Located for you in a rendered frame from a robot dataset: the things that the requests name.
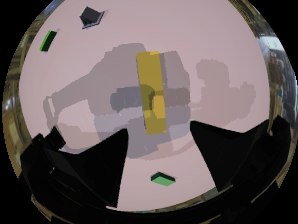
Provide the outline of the green rectangular bar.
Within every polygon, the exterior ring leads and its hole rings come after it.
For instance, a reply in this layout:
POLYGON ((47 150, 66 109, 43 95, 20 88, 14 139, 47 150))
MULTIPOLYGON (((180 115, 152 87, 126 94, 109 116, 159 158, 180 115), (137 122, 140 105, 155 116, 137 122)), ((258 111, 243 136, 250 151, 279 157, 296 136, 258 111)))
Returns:
POLYGON ((169 186, 176 183, 176 179, 173 179, 173 177, 165 175, 165 173, 158 172, 156 173, 156 175, 152 176, 152 183, 169 186))

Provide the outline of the yellow bar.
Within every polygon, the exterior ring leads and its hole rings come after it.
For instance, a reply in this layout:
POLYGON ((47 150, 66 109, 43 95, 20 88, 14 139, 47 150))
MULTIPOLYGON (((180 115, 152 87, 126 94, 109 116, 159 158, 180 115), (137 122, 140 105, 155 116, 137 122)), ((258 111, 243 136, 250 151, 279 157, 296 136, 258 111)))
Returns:
POLYGON ((138 79, 148 135, 166 133, 160 52, 137 52, 138 79))

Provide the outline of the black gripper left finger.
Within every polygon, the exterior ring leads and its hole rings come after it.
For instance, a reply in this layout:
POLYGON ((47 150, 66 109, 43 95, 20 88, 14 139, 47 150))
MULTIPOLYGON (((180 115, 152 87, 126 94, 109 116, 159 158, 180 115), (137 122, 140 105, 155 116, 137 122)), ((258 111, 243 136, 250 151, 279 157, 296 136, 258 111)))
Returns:
POLYGON ((45 145, 43 149, 53 167, 77 177, 106 206, 117 208, 128 144, 128 131, 120 129, 77 155, 45 145))

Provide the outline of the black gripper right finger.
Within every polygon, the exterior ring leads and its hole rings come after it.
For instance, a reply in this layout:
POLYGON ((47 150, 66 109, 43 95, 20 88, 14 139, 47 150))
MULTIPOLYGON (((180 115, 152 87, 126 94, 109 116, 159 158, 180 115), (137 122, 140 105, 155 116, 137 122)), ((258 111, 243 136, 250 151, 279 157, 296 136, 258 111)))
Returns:
POLYGON ((261 139, 263 133, 269 129, 269 123, 270 120, 262 121, 257 127, 242 133, 217 128, 201 121, 190 121, 189 129, 194 143, 208 165, 218 192, 231 185, 230 181, 245 163, 255 141, 261 139))

